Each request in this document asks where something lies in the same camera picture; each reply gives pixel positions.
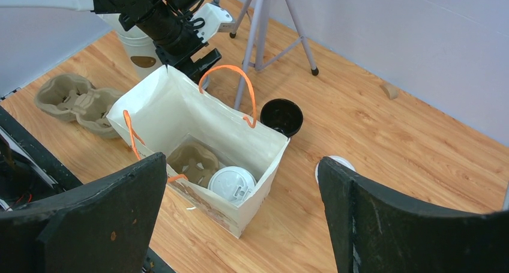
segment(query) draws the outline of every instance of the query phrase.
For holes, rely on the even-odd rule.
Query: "white paper bag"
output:
[[[254,92],[247,76],[230,65],[217,66],[206,75],[220,68],[230,68],[244,76],[256,116]],[[268,195],[289,138],[200,91],[182,72],[162,66],[124,94],[106,117],[126,143],[135,142],[140,158],[155,152],[170,156],[192,138],[253,174],[257,180],[254,191],[236,206],[206,188],[178,178],[167,165],[171,178],[168,185],[239,238]],[[134,137],[131,140],[125,112],[133,132],[144,144]]]

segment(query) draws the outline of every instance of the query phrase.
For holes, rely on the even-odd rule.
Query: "orange rope handle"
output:
[[[244,78],[244,80],[245,80],[245,82],[247,84],[247,87],[249,89],[249,95],[251,96],[251,103],[253,105],[253,116],[252,116],[253,117],[253,122],[251,123],[251,121],[249,121],[249,117],[247,115],[244,115],[244,117],[242,119],[244,119],[247,122],[249,127],[254,128],[256,126],[256,99],[255,99],[255,90],[253,90],[253,84],[251,83],[251,80],[249,80],[249,77],[247,77],[246,73],[244,71],[242,71],[242,69],[240,69],[239,67],[233,66],[233,65],[219,65],[219,66],[216,66],[214,68],[211,68],[210,70],[205,72],[205,74],[200,79],[200,83],[198,84],[198,89],[200,90],[200,93],[203,94],[202,85],[203,85],[203,81],[205,80],[206,76],[209,75],[210,73],[214,72],[215,70],[219,70],[219,69],[222,69],[222,68],[228,68],[230,70],[233,70],[233,71],[239,73],[240,75],[242,75],[242,77]]]
[[[129,115],[129,112],[127,110],[124,110],[124,121],[127,125],[127,129],[129,130],[129,136],[131,137],[131,147],[133,148],[134,154],[136,155],[136,158],[138,160],[141,160],[142,157],[138,153],[138,149],[136,148],[136,141],[134,138],[138,139],[141,144],[145,145],[145,142],[136,134],[136,132],[133,130],[133,123],[131,121],[131,116]],[[168,182],[173,182],[177,179],[184,178],[187,180],[187,177],[184,174],[179,174],[173,177],[168,177]]]

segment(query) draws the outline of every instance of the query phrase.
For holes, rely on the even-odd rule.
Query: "black bowl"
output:
[[[304,116],[299,106],[290,100],[274,99],[262,108],[260,122],[290,138],[301,129]]]

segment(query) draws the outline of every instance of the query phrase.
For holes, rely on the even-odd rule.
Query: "white cup lid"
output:
[[[343,158],[343,157],[339,157],[339,156],[329,156],[331,159],[333,159],[334,161],[338,162],[339,164],[341,165],[344,165],[346,167],[348,167],[349,169],[351,169],[352,171],[355,171],[355,168],[354,166],[352,165],[352,163],[348,162],[347,159]],[[318,165],[320,163],[318,163],[315,167],[315,179],[316,179],[316,183],[318,184]]]
[[[230,166],[220,169],[212,176],[208,189],[238,206],[255,189],[255,185],[255,177],[249,171]]]

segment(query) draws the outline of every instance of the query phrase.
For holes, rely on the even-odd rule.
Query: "cardboard cup holder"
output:
[[[88,79],[66,73],[49,79],[34,101],[37,108],[58,120],[77,121],[91,133],[112,139],[119,135],[106,115],[122,95],[112,88],[96,89]]]
[[[191,183],[203,188],[207,188],[219,170],[219,160],[214,153],[197,142],[181,145],[166,161],[178,174],[184,174]]]

